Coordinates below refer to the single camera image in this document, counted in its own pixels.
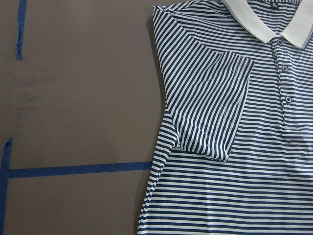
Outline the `navy white striped polo shirt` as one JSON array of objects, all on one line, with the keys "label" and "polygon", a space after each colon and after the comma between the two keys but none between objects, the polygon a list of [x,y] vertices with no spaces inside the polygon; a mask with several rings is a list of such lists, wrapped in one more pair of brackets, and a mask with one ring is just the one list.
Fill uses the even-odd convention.
[{"label": "navy white striped polo shirt", "polygon": [[313,232],[313,3],[153,7],[165,110],[140,235]]}]

